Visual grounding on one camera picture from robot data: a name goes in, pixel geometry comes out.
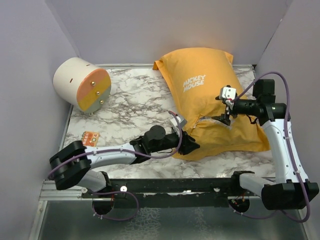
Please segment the orange Mickey Mouse pillowcase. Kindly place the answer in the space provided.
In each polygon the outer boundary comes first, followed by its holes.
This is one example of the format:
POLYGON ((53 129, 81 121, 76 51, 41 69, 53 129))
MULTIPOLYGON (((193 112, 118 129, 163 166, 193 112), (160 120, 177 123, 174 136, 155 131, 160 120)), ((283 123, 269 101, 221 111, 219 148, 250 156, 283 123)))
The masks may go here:
POLYGON ((232 63, 230 53, 206 47, 174 50, 154 62, 153 69, 162 74, 178 113, 187 121, 183 129, 200 145, 174 158, 199 161, 223 152, 270 150, 262 127, 251 124, 246 115, 231 119, 229 126, 213 119, 225 111, 225 105, 216 100, 222 87, 230 85, 243 92, 232 63))

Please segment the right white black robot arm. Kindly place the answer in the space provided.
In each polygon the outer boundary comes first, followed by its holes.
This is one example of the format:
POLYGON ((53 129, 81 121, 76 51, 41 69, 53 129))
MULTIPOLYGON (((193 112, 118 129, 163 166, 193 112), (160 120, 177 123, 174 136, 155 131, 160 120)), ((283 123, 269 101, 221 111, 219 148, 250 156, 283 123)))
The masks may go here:
POLYGON ((252 171, 236 171, 231 176, 229 189, 240 196, 247 190, 259 196, 268 210, 300 210, 307 206, 318 193, 319 187, 310 182, 305 173, 292 136, 287 105, 276 103, 275 81, 259 79, 253 85, 255 98, 239 99, 237 90, 230 85, 221 88, 216 100, 225 104, 225 112, 214 117, 229 126, 230 117, 245 115, 256 119, 267 136, 275 164, 275 181, 258 177, 252 171))

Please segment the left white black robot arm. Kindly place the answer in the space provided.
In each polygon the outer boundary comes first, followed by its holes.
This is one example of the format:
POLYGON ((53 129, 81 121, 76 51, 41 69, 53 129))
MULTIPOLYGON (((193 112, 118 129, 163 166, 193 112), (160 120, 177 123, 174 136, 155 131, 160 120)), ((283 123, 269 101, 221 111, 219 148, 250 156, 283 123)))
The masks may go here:
POLYGON ((76 140, 49 159, 48 178, 54 180, 57 190, 79 186, 103 198, 110 193, 111 183, 107 173, 95 171, 96 168, 140 164, 153 158, 153 153, 169 149, 187 155, 199 148, 186 131, 177 129, 167 134, 160 125, 154 125, 144 135, 118 146, 89 147, 76 140))

